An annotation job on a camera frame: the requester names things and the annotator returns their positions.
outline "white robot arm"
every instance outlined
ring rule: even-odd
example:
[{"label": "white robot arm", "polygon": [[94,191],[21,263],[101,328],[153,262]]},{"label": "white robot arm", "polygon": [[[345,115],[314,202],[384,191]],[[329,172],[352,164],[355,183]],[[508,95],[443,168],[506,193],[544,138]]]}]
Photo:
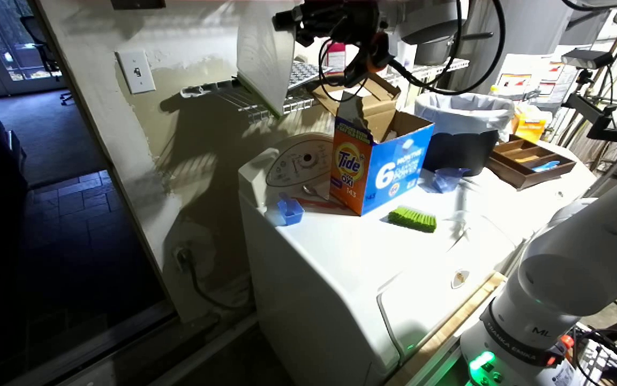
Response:
[{"label": "white robot arm", "polygon": [[578,318],[617,298],[617,186],[542,231],[479,321],[461,336],[471,362],[490,350],[501,384],[554,384],[548,350]]}]

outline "tray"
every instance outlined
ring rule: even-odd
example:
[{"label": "tray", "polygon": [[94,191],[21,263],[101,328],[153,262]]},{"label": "tray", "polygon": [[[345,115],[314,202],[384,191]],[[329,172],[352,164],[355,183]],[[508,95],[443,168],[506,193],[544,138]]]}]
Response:
[{"label": "tray", "polygon": [[567,173],[575,160],[534,141],[510,138],[492,148],[486,168],[515,189],[530,189]]}]

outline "blue box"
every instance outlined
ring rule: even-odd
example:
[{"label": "blue box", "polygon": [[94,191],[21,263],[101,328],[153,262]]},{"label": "blue box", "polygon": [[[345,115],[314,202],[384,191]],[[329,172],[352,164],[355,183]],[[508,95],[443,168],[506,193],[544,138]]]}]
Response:
[{"label": "blue box", "polygon": [[422,162],[434,125],[396,112],[382,141],[368,120],[336,115],[331,141],[329,194],[366,215],[422,183]]}]

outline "wall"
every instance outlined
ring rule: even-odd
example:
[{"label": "wall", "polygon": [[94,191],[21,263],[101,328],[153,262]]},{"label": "wall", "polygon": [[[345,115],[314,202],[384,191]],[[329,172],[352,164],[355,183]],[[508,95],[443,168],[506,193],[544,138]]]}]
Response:
[{"label": "wall", "polygon": [[[322,129],[314,125],[323,120],[304,112],[276,125],[249,117],[220,97],[177,97],[185,86],[235,74],[235,25],[245,4],[166,0],[159,10],[113,10],[109,0],[36,0],[36,7],[113,162],[155,269],[183,321],[201,318],[210,307],[194,294],[175,250],[192,250],[207,290],[245,279],[235,172],[276,140]],[[116,59],[120,49],[148,53],[155,91],[127,89]]]}]

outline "glass door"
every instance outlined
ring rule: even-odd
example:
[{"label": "glass door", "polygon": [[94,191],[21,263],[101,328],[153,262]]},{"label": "glass door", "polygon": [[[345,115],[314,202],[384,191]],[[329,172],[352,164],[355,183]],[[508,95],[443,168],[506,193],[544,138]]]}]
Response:
[{"label": "glass door", "polygon": [[23,25],[29,17],[26,0],[0,0],[0,97],[64,88],[57,62],[49,62],[52,45],[43,30]]}]

